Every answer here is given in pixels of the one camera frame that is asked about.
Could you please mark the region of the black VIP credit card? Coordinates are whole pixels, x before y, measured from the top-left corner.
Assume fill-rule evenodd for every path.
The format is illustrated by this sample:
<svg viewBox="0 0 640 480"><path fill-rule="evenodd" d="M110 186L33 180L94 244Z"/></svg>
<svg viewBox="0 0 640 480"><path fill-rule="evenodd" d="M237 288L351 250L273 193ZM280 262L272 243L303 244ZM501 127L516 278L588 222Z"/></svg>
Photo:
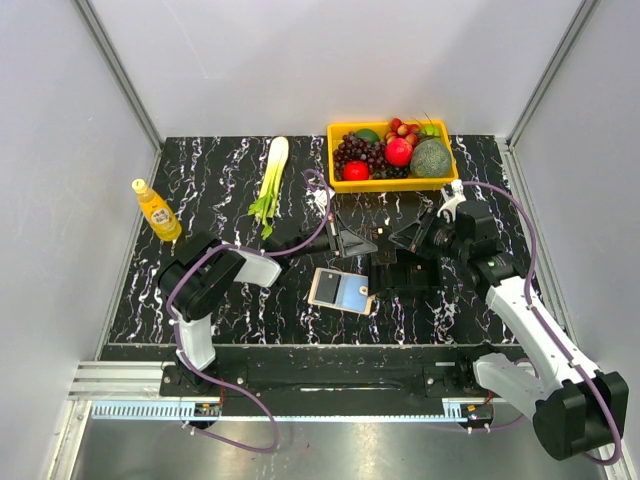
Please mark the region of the black VIP credit card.
<svg viewBox="0 0 640 480"><path fill-rule="evenodd" d="M377 250L369 255L371 266L387 266L397 263L396 246L390 240L391 230L385 226L371 230L371 242Z"/></svg>

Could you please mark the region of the black plastic card box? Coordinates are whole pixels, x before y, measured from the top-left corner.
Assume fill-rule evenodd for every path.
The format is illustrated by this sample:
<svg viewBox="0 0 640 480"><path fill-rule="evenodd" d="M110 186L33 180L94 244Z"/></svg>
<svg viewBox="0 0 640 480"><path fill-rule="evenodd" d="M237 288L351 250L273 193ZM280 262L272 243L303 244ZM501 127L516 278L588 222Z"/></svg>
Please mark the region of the black plastic card box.
<svg viewBox="0 0 640 480"><path fill-rule="evenodd" d="M377 298L426 297L442 286L440 263L421 257L398 257L392 264L367 265L368 291Z"/></svg>

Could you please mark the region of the beige leather card holder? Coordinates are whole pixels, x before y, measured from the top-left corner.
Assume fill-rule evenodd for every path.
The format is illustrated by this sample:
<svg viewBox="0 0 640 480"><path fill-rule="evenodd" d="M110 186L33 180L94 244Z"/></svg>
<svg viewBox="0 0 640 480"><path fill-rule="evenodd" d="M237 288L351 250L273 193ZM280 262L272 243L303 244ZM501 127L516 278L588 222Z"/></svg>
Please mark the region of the beige leather card holder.
<svg viewBox="0 0 640 480"><path fill-rule="evenodd" d="M314 300L318 274L322 270L335 271L341 275L338 296L334 305L320 304ZM373 300L374 297L369 294L369 281L367 276L327 268L317 268L315 270L308 296L308 303L310 305L359 315L368 315L371 311Z"/></svg>

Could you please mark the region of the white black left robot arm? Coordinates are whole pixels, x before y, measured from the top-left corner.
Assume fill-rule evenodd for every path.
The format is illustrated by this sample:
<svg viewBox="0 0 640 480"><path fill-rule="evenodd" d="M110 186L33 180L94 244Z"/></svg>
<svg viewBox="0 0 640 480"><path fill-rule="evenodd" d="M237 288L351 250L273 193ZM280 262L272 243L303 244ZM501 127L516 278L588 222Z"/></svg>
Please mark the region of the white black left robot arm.
<svg viewBox="0 0 640 480"><path fill-rule="evenodd" d="M264 253L233 246L201 232L178 249L162 269L158 287L177 324L177 356L186 366L182 383L193 394L213 390L217 372L210 327L213 313L235 283L272 287L293 258L332 253L338 258L371 255L378 246L332 218L318 231L264 241Z"/></svg>

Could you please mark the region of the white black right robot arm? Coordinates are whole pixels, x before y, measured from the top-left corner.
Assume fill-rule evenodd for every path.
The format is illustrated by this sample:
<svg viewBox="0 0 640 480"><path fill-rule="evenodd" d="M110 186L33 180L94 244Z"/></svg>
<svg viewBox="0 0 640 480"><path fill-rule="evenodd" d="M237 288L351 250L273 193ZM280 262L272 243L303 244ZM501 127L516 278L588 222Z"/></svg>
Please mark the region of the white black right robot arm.
<svg viewBox="0 0 640 480"><path fill-rule="evenodd" d="M497 314L534 368L526 372L505 355L489 352L459 366L457 388L469 396L487 389L532 423L544 450L556 460L614 447L621 455L629 387L617 372L605 374L565 334L534 296L531 283L501 245L487 203L462 201L455 211L425 213L391 234L398 247L424 258L448 258Z"/></svg>

